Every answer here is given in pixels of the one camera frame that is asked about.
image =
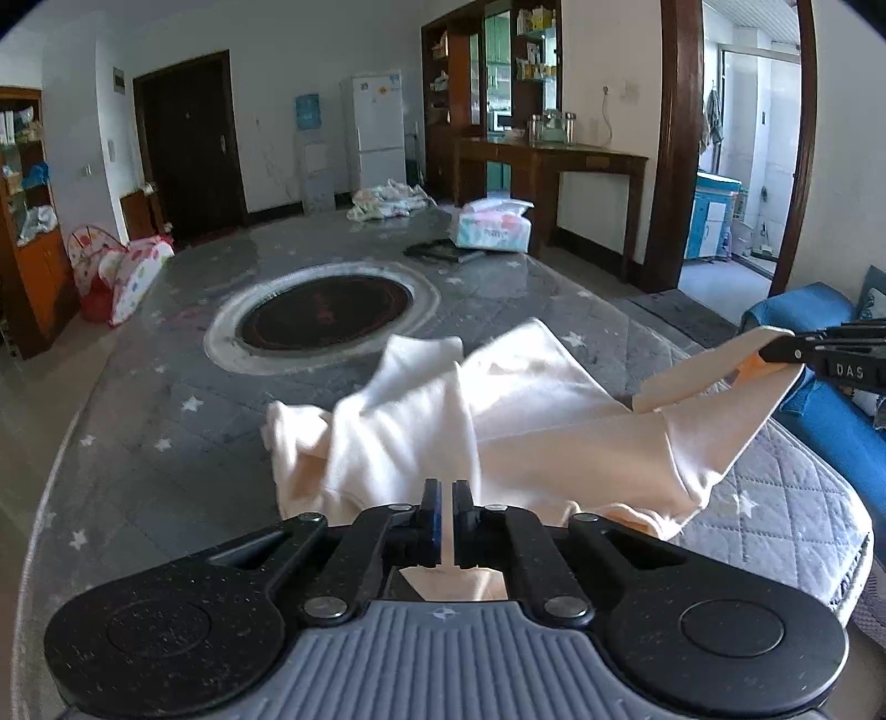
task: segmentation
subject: bottle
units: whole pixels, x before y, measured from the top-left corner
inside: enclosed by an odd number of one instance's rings
[[[544,123],[544,115],[535,114],[529,120],[529,143],[537,143],[541,140],[541,131]]]
[[[576,114],[575,114],[575,113],[567,113],[567,114],[565,115],[565,117],[566,117],[566,122],[564,123],[564,125],[566,126],[566,127],[565,127],[565,130],[566,130],[566,142],[567,142],[569,145],[572,145],[572,143],[575,142],[575,121],[576,121]]]

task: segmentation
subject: hanging clothes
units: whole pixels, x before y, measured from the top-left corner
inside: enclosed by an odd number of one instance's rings
[[[711,125],[708,122],[708,115],[702,108],[702,136],[698,141],[698,154],[701,155],[708,149],[711,144]]]
[[[707,106],[704,109],[704,115],[708,120],[708,127],[711,132],[711,142],[714,145],[720,145],[723,142],[723,116],[720,114],[719,93],[717,89],[711,90],[708,95]]]

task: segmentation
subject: doormat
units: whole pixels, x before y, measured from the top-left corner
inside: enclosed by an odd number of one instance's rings
[[[628,300],[661,317],[703,348],[716,348],[738,333],[735,325],[680,290],[638,295]]]

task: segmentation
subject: blue sofa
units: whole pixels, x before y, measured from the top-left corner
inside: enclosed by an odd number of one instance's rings
[[[871,279],[869,273],[862,297]],[[855,304],[834,288],[814,283],[759,302],[744,314],[742,330],[774,325],[802,333],[855,317]],[[874,430],[859,407],[808,370],[773,416],[849,481],[871,514],[874,537],[886,538],[886,431]],[[882,540],[874,543],[874,555],[886,565]]]

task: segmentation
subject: wooden console table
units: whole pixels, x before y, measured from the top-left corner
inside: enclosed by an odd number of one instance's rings
[[[511,196],[535,205],[526,216],[532,220],[529,253],[538,257],[550,243],[556,227],[560,200],[560,173],[587,172],[625,175],[629,178],[625,252],[621,259],[621,279],[637,247],[640,202],[648,158],[617,153],[592,145],[538,143],[529,145],[504,138],[460,137],[455,141],[455,204],[486,196],[486,163],[501,162],[511,168]]]

